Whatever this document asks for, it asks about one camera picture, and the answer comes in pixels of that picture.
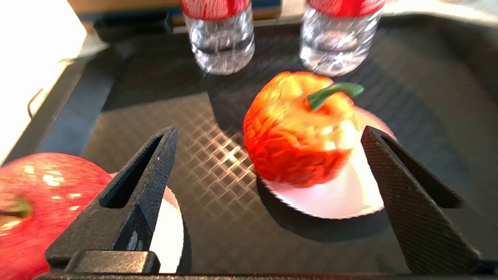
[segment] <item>water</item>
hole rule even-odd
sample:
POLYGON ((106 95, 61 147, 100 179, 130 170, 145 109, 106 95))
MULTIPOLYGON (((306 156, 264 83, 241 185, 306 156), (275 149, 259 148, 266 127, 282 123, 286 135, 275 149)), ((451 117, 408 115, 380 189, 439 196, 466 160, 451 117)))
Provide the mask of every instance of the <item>water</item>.
POLYGON ((254 54, 251 4, 225 20, 207 21, 185 16, 192 52, 202 70, 230 75, 244 68, 254 54))
POLYGON ((366 58, 381 10, 361 17, 332 17, 307 6, 301 27, 299 57, 309 70, 340 76, 366 58))

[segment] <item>pepper stem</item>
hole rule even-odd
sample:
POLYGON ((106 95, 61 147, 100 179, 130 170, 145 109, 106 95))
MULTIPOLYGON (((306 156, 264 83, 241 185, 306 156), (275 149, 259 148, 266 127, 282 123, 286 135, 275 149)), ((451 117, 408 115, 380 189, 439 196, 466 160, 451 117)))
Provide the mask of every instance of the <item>pepper stem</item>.
POLYGON ((353 98, 363 92, 365 87, 359 84, 344 82, 335 83, 329 87, 321 89, 313 94, 308 95, 308 105, 312 111, 316 111, 322 107, 325 99, 336 92, 344 92, 349 97, 353 98))
POLYGON ((31 203, 25 197, 10 196, 7 200, 0 197, 0 216, 25 218, 31 215, 32 210, 31 203))

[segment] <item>paper plate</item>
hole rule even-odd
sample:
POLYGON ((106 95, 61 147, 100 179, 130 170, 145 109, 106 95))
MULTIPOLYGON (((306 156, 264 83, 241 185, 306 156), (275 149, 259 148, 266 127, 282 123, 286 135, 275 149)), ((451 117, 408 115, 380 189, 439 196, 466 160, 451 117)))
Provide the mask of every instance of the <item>paper plate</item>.
POLYGON ((157 217, 157 224, 150 243, 161 268, 159 273, 175 273, 183 250, 183 219, 175 195, 167 187, 157 217))
MULTIPOLYGON (((394 137, 387 125, 374 114, 356 108, 360 129, 371 126, 394 137)), ((371 214, 384 208, 377 182, 361 144, 353 150, 349 163, 336 179, 309 188, 262 180, 270 192, 290 207, 310 216, 347 219, 371 214)))

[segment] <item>apple stem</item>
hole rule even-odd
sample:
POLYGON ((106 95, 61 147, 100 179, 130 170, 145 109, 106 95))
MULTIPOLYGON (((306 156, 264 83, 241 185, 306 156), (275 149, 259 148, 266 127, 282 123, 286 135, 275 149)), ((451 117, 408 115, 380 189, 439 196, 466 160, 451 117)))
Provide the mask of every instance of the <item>apple stem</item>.
POLYGON ((27 198, 12 194, 0 197, 0 216, 25 218, 31 215, 33 209, 27 198))

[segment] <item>diamond pattern surface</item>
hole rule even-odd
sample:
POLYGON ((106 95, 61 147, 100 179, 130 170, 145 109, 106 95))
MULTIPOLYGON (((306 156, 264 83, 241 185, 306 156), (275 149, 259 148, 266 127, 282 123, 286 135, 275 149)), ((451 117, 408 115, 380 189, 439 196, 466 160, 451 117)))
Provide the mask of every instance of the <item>diamond pattern surface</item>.
MULTIPOLYGON (((83 156, 115 172, 154 132, 177 128, 168 186, 191 242, 192 264, 182 273, 406 272, 385 212, 337 221, 308 217, 257 179, 242 145, 244 115, 275 74, 304 68, 298 25, 255 34, 252 61, 226 77, 202 74, 184 35, 133 56, 83 156)), ((436 176, 492 213, 498 109, 434 28, 383 27, 367 61, 337 80, 365 85, 356 104, 383 119, 436 176)))

